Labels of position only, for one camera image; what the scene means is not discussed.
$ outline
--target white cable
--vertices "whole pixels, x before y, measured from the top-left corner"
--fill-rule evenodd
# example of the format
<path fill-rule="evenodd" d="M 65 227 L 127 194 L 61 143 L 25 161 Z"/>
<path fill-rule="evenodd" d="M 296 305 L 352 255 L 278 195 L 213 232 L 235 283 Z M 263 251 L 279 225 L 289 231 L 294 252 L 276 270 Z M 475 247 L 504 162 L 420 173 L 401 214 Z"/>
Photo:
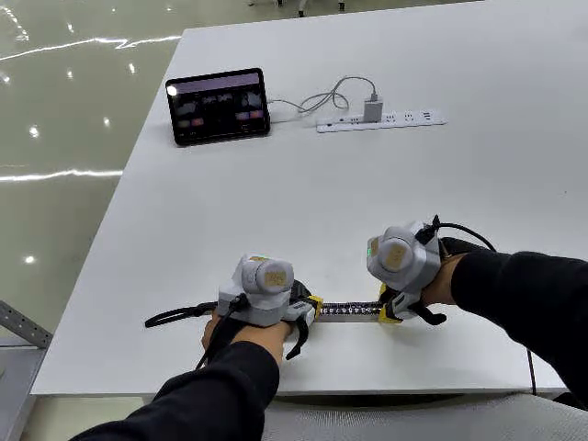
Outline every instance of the white cable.
<path fill-rule="evenodd" d="M 344 76 L 339 81 L 337 81 L 337 83 L 334 85 L 334 87 L 330 91 L 322 92 L 320 94 L 316 94 L 313 96 L 309 96 L 308 98 L 304 99 L 300 104 L 296 104 L 291 101 L 287 101 L 286 99 L 270 99 L 268 101 L 268 104 L 276 103 L 276 102 L 286 103 L 286 104 L 289 104 L 289 105 L 295 107 L 298 110 L 298 113 L 300 113 L 300 114 L 311 114 L 315 110 L 321 108 L 326 103 L 328 103 L 329 100 L 332 100 L 333 105 L 337 108 L 348 109 L 349 108 L 349 100 L 343 94 L 340 94 L 337 92 L 337 89 L 341 86 L 341 84 L 347 80 L 367 81 L 368 83 L 371 84 L 372 89 L 373 89 L 372 93 L 371 93 L 370 100 L 371 101 L 378 100 L 378 94 L 376 92 L 376 85 L 374 85 L 373 81 L 367 79 L 364 76 Z M 317 99 L 317 98 L 320 98 L 320 99 L 316 103 L 314 103 L 313 105 L 311 105 L 309 107 L 305 107 L 306 103 L 308 103 L 309 101 L 312 101 L 313 99 Z M 342 106 L 337 104 L 337 101 L 336 101 L 337 98 L 342 99 L 344 101 L 344 104 Z"/>

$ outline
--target yellow clip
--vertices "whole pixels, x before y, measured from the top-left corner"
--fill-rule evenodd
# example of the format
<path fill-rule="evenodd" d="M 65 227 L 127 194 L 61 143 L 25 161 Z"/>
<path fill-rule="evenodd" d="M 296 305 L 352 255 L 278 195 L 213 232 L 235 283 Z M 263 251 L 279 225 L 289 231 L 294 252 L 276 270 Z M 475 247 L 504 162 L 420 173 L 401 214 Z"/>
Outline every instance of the yellow clip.
<path fill-rule="evenodd" d="M 394 324 L 398 324 L 398 323 L 402 323 L 402 320 L 389 318 L 386 315 L 386 305 L 384 305 L 382 307 L 382 309 L 379 310 L 378 323 L 394 323 Z"/>
<path fill-rule="evenodd" d="M 386 290 L 387 286 L 385 283 L 382 283 L 381 286 L 379 287 L 379 295 L 381 296 L 384 291 Z M 391 319 L 390 317 L 388 317 L 386 315 L 386 305 L 382 306 L 382 309 L 379 310 L 379 316 L 378 316 L 378 323 L 394 323 L 394 324 L 398 324 L 398 323 L 402 323 L 402 320 L 400 319 Z"/>
<path fill-rule="evenodd" d="M 314 312 L 314 320 L 319 318 L 319 315 L 321 315 L 321 309 L 322 309 L 322 298 L 318 297 L 318 296 L 309 296 L 310 300 L 314 300 L 316 301 L 316 310 Z"/>

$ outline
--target power adapter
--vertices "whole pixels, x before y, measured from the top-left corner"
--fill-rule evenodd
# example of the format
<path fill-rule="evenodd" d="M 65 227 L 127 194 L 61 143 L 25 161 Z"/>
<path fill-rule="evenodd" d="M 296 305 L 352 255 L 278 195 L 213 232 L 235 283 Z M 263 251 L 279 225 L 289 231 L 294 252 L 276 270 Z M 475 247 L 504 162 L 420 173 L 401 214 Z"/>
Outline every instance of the power adapter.
<path fill-rule="evenodd" d="M 381 122 L 383 108 L 384 102 L 379 99 L 378 94 L 374 92 L 371 94 L 371 97 L 364 102 L 363 122 Z"/>

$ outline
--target person's left hand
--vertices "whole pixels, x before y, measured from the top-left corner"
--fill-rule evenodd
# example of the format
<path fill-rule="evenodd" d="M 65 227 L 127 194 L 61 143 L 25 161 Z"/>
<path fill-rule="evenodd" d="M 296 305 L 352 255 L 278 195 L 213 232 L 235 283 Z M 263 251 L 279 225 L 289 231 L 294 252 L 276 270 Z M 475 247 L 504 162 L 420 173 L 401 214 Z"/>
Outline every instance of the person's left hand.
<path fill-rule="evenodd" d="M 213 312 L 212 318 L 206 323 L 204 335 L 202 335 L 202 339 L 200 340 L 204 349 L 209 347 L 210 337 L 220 319 L 219 315 L 216 312 Z M 260 345 L 271 354 L 278 364 L 280 364 L 284 355 L 284 340 L 286 340 L 290 331 L 290 325 L 286 322 L 280 322 L 266 328 L 245 326 L 235 335 L 235 338 L 232 339 L 231 343 L 251 342 Z"/>

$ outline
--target hand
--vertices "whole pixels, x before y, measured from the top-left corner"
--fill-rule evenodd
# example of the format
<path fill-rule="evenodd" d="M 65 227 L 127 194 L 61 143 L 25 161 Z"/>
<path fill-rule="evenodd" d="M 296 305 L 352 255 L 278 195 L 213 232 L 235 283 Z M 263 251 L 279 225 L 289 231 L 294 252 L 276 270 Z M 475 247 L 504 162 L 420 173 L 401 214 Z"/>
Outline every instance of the hand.
<path fill-rule="evenodd" d="M 452 255 L 441 263 L 441 268 L 433 280 L 425 289 L 423 289 L 423 304 L 429 306 L 434 303 L 443 303 L 444 305 L 455 305 L 451 295 L 451 278 L 453 271 L 458 266 L 459 261 L 466 254 Z"/>
<path fill-rule="evenodd" d="M 206 323 L 204 335 L 202 335 L 201 340 L 204 349 L 209 347 L 210 337 L 220 319 L 221 318 L 218 314 L 213 312 L 212 318 Z M 231 343 L 251 342 L 260 345 L 271 354 L 278 364 L 280 364 L 284 355 L 284 340 L 286 340 L 290 331 L 290 325 L 286 322 L 280 322 L 266 328 L 245 326 L 235 335 L 235 338 L 232 339 Z"/>

